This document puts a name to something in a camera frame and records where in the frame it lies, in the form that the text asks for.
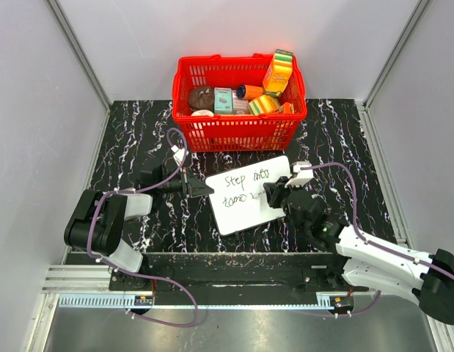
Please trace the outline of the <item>small white whiteboard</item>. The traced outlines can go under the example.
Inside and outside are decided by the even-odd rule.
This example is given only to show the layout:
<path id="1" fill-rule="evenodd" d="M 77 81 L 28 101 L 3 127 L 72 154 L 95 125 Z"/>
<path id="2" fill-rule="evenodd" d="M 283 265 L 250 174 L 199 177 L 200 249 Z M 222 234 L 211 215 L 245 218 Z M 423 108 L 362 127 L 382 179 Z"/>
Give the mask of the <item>small white whiteboard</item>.
<path id="1" fill-rule="evenodd" d="M 264 190 L 264 183 L 275 182 L 281 176 L 291 176 L 285 155 L 207 177 L 206 185 L 214 190 L 209 200 L 220 235 L 282 218 L 284 212 L 270 208 L 266 194 L 255 199 L 251 195 Z"/>

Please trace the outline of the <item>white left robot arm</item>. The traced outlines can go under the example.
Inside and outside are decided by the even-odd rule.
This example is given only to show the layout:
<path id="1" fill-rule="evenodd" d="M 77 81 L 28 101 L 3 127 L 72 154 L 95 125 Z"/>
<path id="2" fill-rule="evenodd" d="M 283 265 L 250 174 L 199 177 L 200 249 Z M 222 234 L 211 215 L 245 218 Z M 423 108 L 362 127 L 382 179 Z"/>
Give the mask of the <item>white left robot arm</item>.
<path id="1" fill-rule="evenodd" d="M 126 270 L 125 281 L 133 289 L 143 290 L 149 285 L 151 273 L 144 268 L 144 256 L 122 239 L 124 223 L 158 210 L 165 194 L 196 198 L 211 195 L 214 190 L 186 167 L 171 172 L 165 166 L 142 171 L 136 185 L 142 193 L 130 188 L 104 197 L 102 191 L 85 190 L 67 223 L 64 241 L 72 249 Z"/>

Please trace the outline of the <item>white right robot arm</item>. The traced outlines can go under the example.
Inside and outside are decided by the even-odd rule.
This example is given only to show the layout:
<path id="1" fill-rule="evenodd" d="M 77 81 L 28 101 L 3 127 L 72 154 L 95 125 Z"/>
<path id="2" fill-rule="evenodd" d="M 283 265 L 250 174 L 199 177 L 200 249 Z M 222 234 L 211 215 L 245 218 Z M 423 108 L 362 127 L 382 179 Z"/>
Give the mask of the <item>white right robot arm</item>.
<path id="1" fill-rule="evenodd" d="M 299 246 L 334 255 L 324 281 L 333 290 L 367 287 L 416 304 L 426 315 L 454 326 L 454 255 L 405 249 L 361 232 L 328 214 L 326 203 L 280 177 L 263 189 L 270 208 L 282 209 L 298 232 Z"/>

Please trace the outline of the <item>white whiteboard marker pen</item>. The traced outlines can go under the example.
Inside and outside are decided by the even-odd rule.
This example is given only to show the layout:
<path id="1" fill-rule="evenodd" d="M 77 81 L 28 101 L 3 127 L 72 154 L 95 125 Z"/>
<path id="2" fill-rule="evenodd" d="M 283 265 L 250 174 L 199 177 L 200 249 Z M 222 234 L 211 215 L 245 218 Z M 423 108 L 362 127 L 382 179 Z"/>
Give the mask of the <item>white whiteboard marker pen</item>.
<path id="1" fill-rule="evenodd" d="M 252 195 L 252 198 L 255 199 L 255 198 L 260 197 L 263 194 L 266 194 L 265 190 L 259 191 L 259 192 L 255 193 L 255 194 L 251 194 L 251 195 Z"/>

